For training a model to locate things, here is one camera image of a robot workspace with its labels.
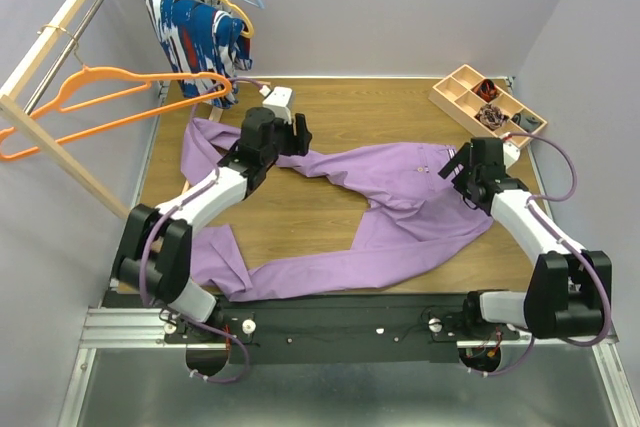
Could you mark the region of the purple trousers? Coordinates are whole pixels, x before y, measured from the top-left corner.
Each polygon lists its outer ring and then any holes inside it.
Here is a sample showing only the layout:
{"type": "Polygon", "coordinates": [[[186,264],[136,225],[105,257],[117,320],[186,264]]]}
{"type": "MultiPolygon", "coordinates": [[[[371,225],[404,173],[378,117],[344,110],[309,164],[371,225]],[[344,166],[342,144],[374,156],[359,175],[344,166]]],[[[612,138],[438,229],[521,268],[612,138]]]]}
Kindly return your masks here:
{"type": "Polygon", "coordinates": [[[236,302],[383,289],[415,277],[429,286],[497,285],[481,237],[492,226],[440,169],[454,148],[390,143],[283,156],[273,206],[236,239],[229,225],[193,242],[191,273],[236,302]]]}

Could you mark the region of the orange plastic hanger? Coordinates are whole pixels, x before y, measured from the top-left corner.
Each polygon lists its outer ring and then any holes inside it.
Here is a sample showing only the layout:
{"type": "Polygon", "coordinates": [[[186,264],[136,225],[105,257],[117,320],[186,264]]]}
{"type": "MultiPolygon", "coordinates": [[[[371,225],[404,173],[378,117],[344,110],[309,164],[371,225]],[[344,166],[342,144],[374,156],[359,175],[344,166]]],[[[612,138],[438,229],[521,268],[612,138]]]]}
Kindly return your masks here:
{"type": "Polygon", "coordinates": [[[57,138],[55,142],[59,145],[74,142],[93,136],[102,132],[112,130],[117,127],[125,126],[137,121],[146,120],[148,118],[158,116],[164,113],[172,112],[181,108],[185,108],[189,105],[203,103],[207,100],[215,100],[225,97],[231,93],[233,86],[231,81],[220,74],[215,72],[169,72],[169,73],[135,73],[123,68],[111,67],[111,66],[95,66],[90,67],[84,65],[78,72],[70,75],[60,86],[57,95],[49,102],[41,107],[38,107],[34,112],[28,115],[28,118],[34,121],[39,120],[41,117],[46,116],[52,112],[57,113],[69,113],[76,110],[92,107],[94,105],[102,104],[105,102],[115,101],[117,99],[139,94],[151,89],[154,83],[165,81],[201,81],[211,80],[214,84],[212,89],[206,90],[204,94],[199,94],[194,98],[185,98],[182,101],[170,103],[153,109],[148,109],[143,112],[132,114],[126,117],[122,117],[110,122],[88,128],[82,131],[78,131],[60,138],[57,138]],[[74,96],[74,94],[86,85],[94,84],[96,82],[106,81],[121,81],[132,82],[133,87],[119,90],[110,94],[95,97],[93,99],[85,100],[76,104],[69,104],[68,101],[74,96]]]}

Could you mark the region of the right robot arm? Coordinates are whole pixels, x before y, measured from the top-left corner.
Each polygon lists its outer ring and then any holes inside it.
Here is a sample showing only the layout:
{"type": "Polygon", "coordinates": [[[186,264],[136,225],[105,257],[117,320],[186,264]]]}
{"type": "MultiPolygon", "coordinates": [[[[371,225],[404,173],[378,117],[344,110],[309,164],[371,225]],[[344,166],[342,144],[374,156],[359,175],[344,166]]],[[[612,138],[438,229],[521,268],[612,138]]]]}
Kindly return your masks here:
{"type": "Polygon", "coordinates": [[[508,174],[519,154],[512,137],[474,137],[439,172],[473,209],[501,224],[533,265],[524,292],[470,292],[461,329],[480,339],[496,324],[511,324],[536,339],[590,347],[611,329],[611,260],[564,233],[539,207],[539,196],[508,174]]]}

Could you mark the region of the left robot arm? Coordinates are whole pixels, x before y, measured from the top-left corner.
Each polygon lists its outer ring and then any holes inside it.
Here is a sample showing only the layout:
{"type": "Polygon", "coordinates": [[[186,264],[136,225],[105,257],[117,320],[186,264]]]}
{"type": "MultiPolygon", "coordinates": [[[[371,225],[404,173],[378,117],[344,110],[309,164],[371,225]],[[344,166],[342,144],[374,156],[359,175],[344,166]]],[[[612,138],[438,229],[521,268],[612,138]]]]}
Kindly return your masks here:
{"type": "Polygon", "coordinates": [[[249,109],[239,138],[203,180],[161,205],[139,204],[130,211],[111,277],[137,289],[144,305],[158,301],[188,318],[197,340],[214,340],[222,319],[215,296],[191,277],[193,236],[249,197],[280,157],[306,155],[311,139],[301,113],[286,120],[266,107],[249,109]]]}

